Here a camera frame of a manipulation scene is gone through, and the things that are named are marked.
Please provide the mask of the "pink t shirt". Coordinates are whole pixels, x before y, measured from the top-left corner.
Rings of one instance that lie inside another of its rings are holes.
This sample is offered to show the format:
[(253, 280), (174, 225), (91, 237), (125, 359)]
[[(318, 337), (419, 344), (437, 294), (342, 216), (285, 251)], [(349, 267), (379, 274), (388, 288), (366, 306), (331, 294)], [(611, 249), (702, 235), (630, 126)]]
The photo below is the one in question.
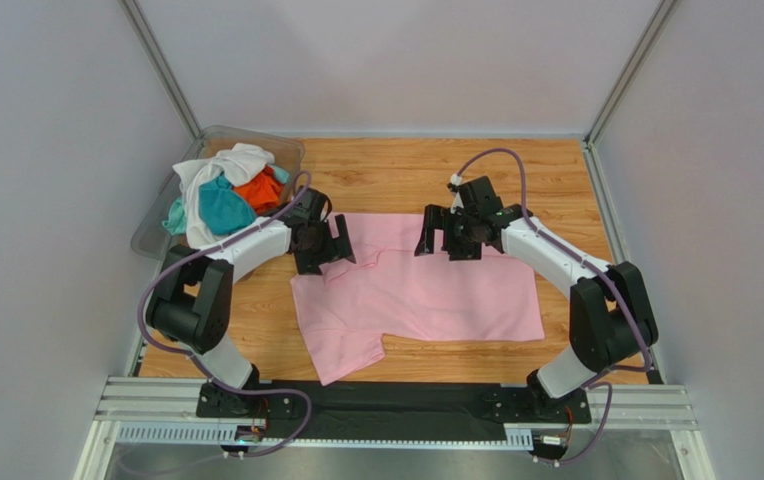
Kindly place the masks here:
[(381, 361), (384, 336), (430, 342), (540, 341), (535, 273), (497, 252), (414, 254), (417, 214), (348, 213), (356, 260), (291, 280), (298, 326), (323, 385)]

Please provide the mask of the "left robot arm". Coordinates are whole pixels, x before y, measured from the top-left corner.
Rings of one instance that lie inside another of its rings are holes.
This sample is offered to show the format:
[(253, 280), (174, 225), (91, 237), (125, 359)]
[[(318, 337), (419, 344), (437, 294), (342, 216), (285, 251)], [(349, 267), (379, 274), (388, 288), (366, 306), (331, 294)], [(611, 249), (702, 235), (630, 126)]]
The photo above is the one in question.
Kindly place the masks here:
[(172, 247), (140, 300), (141, 333), (155, 347), (189, 358), (220, 388), (251, 391), (257, 369), (228, 334), (233, 289), (283, 255), (292, 255), (300, 275), (356, 260), (347, 220), (332, 212), (328, 196), (305, 188), (273, 215), (222, 240), (201, 249)]

